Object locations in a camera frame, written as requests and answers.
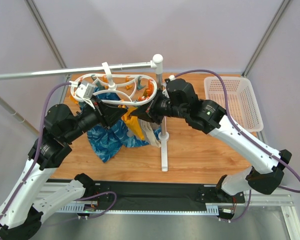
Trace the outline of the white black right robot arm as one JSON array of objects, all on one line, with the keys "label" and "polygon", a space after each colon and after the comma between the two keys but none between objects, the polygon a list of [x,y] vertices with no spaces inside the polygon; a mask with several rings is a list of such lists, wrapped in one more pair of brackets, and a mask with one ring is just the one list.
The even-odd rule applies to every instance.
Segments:
[{"label": "white black right robot arm", "polygon": [[234,196],[246,190],[270,195],[279,187],[292,154],[266,146],[233,119],[213,100],[199,99],[191,83],[182,78],[166,85],[167,95],[158,89],[153,100],[131,112],[132,116],[161,124],[164,117],[180,118],[195,130],[221,140],[237,151],[250,167],[234,175],[224,175],[217,184],[219,194]]}]

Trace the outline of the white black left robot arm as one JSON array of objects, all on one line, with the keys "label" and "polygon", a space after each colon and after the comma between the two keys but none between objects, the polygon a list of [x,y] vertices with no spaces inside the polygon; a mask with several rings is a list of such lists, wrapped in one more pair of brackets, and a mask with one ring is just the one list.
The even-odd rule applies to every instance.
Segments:
[{"label": "white black left robot arm", "polygon": [[43,112],[43,126],[28,153],[28,159],[13,190],[0,206],[0,239],[28,240],[52,214],[77,199],[93,197],[94,181],[84,173],[65,188],[36,201],[42,186],[70,154],[70,145],[97,125],[109,129],[128,111],[126,107],[92,98],[73,114],[66,104],[53,105]]}]

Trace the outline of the white round clip hanger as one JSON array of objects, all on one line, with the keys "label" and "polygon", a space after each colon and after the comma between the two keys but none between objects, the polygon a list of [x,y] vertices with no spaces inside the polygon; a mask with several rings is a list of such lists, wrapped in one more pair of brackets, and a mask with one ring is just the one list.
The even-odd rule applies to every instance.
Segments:
[{"label": "white round clip hanger", "polygon": [[[155,81],[152,77],[147,75],[137,75],[137,74],[113,74],[112,71],[122,71],[126,69],[144,69],[151,68],[154,69],[156,78]],[[112,105],[124,105],[124,106],[142,106],[149,103],[156,95],[159,87],[158,84],[162,81],[163,74],[163,58],[162,55],[156,54],[153,56],[152,60],[149,62],[141,63],[131,63],[131,64],[121,64],[121,65],[108,65],[107,62],[101,64],[101,67],[93,70],[92,73],[82,75],[78,77],[75,82],[81,82],[82,80],[87,81],[95,85],[93,96],[98,96],[100,94],[114,93],[117,95],[124,96],[125,100],[103,100],[106,104]],[[133,97],[137,91],[138,80],[146,79],[148,80],[148,87],[153,87],[152,95],[143,101],[135,101]]]}]

